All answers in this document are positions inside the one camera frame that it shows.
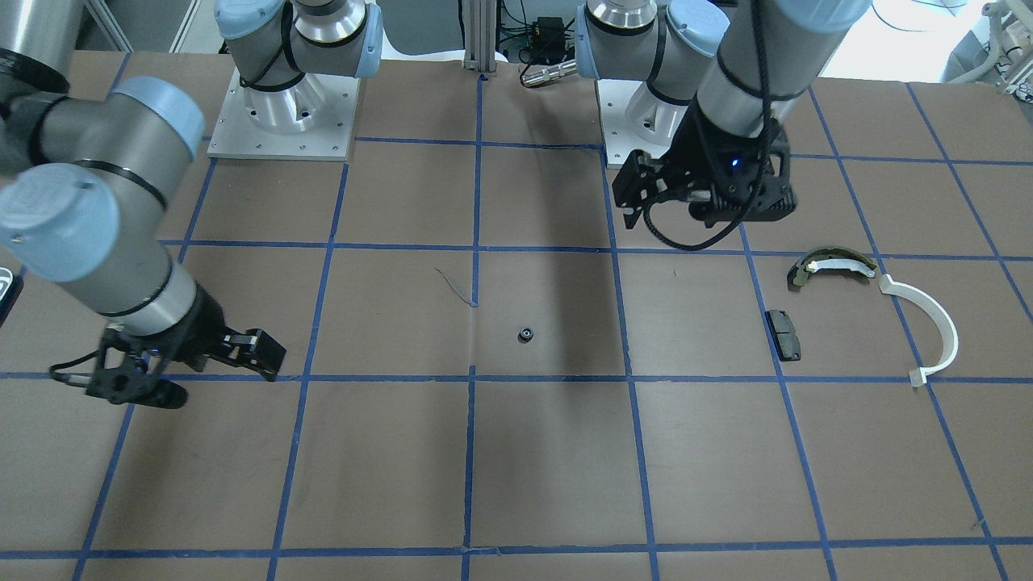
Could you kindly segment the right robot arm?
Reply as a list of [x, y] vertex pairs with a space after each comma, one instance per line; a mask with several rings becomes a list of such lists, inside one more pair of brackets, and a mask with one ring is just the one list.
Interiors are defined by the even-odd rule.
[[216, 117], [159, 77], [101, 100], [72, 40], [32, 43], [73, 1], [2, 4], [2, 247], [103, 322], [48, 378], [180, 408], [207, 364], [267, 383], [631, 383], [615, 218], [699, 253], [796, 206], [782, 124], [810, 29], [789, 1], [590, 1], [573, 70], [684, 108], [667, 151], [604, 180], [604, 129], [538, 103], [527, 136], [487, 65], [383, 59], [375, 1], [219, 1], [234, 63]]

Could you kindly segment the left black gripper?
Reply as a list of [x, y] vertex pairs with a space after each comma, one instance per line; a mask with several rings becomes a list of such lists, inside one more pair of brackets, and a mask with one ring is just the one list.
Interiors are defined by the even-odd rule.
[[200, 372], [207, 362], [243, 366], [243, 335], [201, 286], [186, 294], [167, 286], [140, 309], [113, 323], [101, 336], [102, 380], [159, 380], [173, 362]]

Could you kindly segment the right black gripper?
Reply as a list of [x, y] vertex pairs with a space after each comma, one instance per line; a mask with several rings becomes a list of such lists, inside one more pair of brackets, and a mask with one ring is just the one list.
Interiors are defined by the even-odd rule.
[[700, 117], [716, 125], [709, 120], [701, 106], [691, 104], [687, 109], [681, 125], [679, 125], [671, 147], [669, 147], [667, 153], [661, 156], [664, 159], [662, 180], [668, 189], [682, 188], [689, 191], [697, 189], [711, 190], [709, 184], [700, 180], [695, 173], [698, 169], [701, 169], [700, 137], [696, 133], [698, 128], [697, 122]]

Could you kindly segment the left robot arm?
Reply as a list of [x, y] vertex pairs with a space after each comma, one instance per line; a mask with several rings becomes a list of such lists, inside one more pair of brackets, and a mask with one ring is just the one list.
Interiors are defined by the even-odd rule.
[[[575, 16], [580, 77], [639, 81], [686, 108], [668, 149], [635, 148], [613, 183], [625, 225], [700, 251], [746, 221], [796, 210], [784, 114], [822, 71], [868, 1], [588, 1]], [[373, 77], [383, 24], [359, 1], [219, 1], [219, 33], [247, 95], [289, 94], [311, 77]]]

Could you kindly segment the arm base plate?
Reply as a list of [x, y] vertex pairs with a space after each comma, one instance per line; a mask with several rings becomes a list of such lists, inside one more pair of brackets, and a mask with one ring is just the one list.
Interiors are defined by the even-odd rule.
[[621, 169], [634, 150], [652, 157], [667, 153], [687, 111], [650, 92], [645, 82], [596, 82], [599, 118], [609, 169]]
[[361, 80], [309, 73], [270, 93], [233, 71], [207, 154], [238, 161], [347, 161]]

